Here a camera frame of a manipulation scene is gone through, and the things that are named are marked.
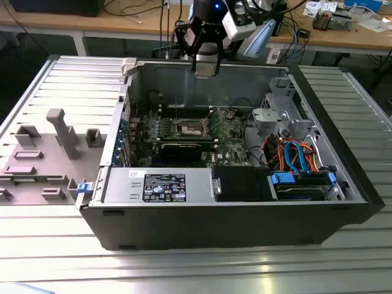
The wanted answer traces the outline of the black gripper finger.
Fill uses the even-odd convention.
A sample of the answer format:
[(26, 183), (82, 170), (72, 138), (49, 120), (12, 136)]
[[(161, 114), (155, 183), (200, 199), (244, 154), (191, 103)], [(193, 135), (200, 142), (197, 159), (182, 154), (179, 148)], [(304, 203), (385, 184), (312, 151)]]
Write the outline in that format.
[(215, 63), (215, 74), (219, 73), (221, 62), (227, 58), (224, 49), (224, 39), (227, 34), (223, 26), (219, 25), (206, 25), (203, 28), (203, 55)]
[[(191, 45), (185, 40), (188, 31), (194, 33)], [(175, 35), (181, 54), (192, 58), (191, 72), (196, 72), (197, 54), (203, 43), (203, 22), (201, 20), (179, 21), (175, 26)]]

